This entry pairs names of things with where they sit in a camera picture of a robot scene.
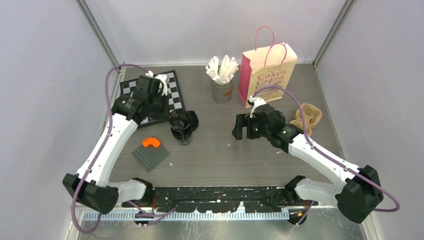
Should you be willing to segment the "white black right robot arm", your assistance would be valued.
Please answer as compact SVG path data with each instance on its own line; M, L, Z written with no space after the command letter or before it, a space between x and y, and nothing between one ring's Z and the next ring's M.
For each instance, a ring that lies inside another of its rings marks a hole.
M326 176L330 183L297 175L285 185L285 198L291 205L303 200L336 207L348 220L362 223L383 201L378 172L366 165L359 167L326 149L320 149L299 127L286 123L285 116L269 104L251 113L237 114L232 135L243 138L243 129L250 140L266 138L283 152L297 157Z

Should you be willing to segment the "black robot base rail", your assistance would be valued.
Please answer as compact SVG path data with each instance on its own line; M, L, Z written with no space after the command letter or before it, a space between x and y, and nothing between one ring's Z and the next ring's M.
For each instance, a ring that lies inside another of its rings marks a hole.
M154 207L160 213L175 208L177 213L234 213L244 207L246 213L277 213L298 206L305 210L310 200L291 195L283 186L154 187L142 200L142 207Z

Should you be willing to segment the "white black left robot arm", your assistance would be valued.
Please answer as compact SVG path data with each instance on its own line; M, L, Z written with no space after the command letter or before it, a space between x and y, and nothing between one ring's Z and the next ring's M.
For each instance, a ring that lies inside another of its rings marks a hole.
M66 174L62 180L65 189L76 202L103 215L117 204L135 201L141 207L153 202L153 185L141 178L110 182L112 169L126 142L141 122L165 120L169 114L169 78L141 75L130 95L122 94L111 107L112 122L106 125L101 139L75 174Z

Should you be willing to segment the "pink cakes paper bag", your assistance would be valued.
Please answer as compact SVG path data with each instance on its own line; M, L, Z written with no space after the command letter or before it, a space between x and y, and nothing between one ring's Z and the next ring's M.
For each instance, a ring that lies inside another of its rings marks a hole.
M257 37L261 29L271 32L271 43L260 47ZM275 40L274 31L266 25L258 28L254 38L254 49L242 53L238 80L238 94L242 105L249 108L248 98L263 98L266 102L277 100L286 88L297 64L297 54L288 43Z

